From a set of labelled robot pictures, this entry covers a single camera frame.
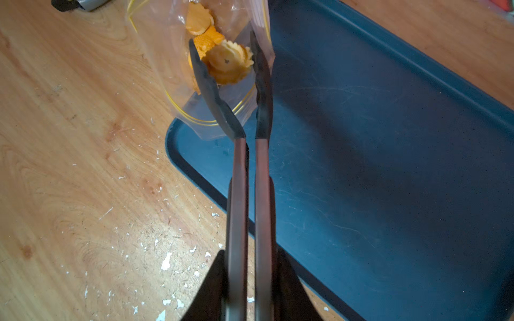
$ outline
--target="blue plastic tray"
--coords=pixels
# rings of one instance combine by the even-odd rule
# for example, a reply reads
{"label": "blue plastic tray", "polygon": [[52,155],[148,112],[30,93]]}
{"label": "blue plastic tray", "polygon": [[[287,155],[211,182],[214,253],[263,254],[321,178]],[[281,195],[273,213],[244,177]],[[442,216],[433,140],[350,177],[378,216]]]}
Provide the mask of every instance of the blue plastic tray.
{"label": "blue plastic tray", "polygon": [[[277,242],[299,275],[349,320],[507,318],[514,113],[336,0],[270,14]],[[226,207],[228,139],[176,120],[167,151]]]}

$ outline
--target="metal tong handle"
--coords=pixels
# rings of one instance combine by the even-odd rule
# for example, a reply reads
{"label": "metal tong handle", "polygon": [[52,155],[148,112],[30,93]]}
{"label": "metal tong handle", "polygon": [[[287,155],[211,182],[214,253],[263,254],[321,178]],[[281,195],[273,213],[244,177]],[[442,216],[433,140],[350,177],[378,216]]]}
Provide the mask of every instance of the metal tong handle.
{"label": "metal tong handle", "polygon": [[[275,207],[273,181],[269,176],[268,143],[271,135],[273,96],[271,72],[255,33],[250,34],[257,88],[255,175],[255,319],[274,320],[276,284]],[[234,142],[234,167],[227,204],[227,293],[222,320],[246,320],[248,258],[248,145],[239,120],[219,96],[216,81],[208,73],[192,40],[189,50],[198,87],[214,118]]]}

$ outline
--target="orange object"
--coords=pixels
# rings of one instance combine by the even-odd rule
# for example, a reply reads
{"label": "orange object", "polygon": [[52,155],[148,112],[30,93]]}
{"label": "orange object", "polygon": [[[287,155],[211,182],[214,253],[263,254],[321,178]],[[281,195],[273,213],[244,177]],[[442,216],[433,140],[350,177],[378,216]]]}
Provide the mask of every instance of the orange object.
{"label": "orange object", "polygon": [[198,55],[200,56],[200,59],[205,57],[205,54],[207,51],[211,50],[216,46],[216,43],[213,39],[211,39],[208,35],[201,34],[196,36],[194,39],[194,46],[196,47],[196,50],[198,51]]}
{"label": "orange object", "polygon": [[489,0],[498,7],[502,8],[503,10],[507,12],[514,11],[514,4],[512,3],[512,0]]}
{"label": "orange object", "polygon": [[241,81],[250,73],[251,57],[250,48],[223,40],[207,52],[203,62],[218,85],[227,85]]}
{"label": "orange object", "polygon": [[201,35],[213,24],[214,18],[208,9],[204,8],[201,4],[189,2],[186,29],[192,35]]}
{"label": "orange object", "polygon": [[214,43],[217,45],[225,40],[225,36],[219,33],[214,26],[210,26],[209,29],[205,31],[204,35],[212,39],[212,41],[214,41]]}

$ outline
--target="wooden table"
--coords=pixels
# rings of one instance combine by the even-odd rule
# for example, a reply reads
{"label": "wooden table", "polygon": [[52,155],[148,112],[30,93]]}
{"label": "wooden table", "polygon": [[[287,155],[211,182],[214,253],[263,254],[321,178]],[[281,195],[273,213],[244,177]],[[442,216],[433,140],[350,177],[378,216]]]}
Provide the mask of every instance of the wooden table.
{"label": "wooden table", "polygon": [[[166,157],[172,116],[124,1],[49,2],[0,3],[0,319],[178,320],[225,215]],[[345,2],[514,108],[514,25],[482,3]]]}

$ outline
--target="white paint speck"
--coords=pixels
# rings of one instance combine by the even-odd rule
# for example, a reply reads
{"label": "white paint speck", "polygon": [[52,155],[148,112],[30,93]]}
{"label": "white paint speck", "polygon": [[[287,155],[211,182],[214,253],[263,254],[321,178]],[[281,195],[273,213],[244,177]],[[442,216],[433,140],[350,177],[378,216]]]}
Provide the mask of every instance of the white paint speck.
{"label": "white paint speck", "polygon": [[163,310],[155,321],[166,321],[166,310]]}
{"label": "white paint speck", "polygon": [[113,210],[113,208],[114,208],[114,206],[113,206],[113,207],[111,207],[107,212],[105,212],[105,214],[104,214],[104,215],[102,215],[102,217],[100,217],[98,220],[101,220],[105,215],[107,215],[107,213],[109,213],[110,211],[112,211],[112,210]]}
{"label": "white paint speck", "polygon": [[162,261],[161,270],[167,271],[170,268],[171,253],[166,254],[166,258]]}

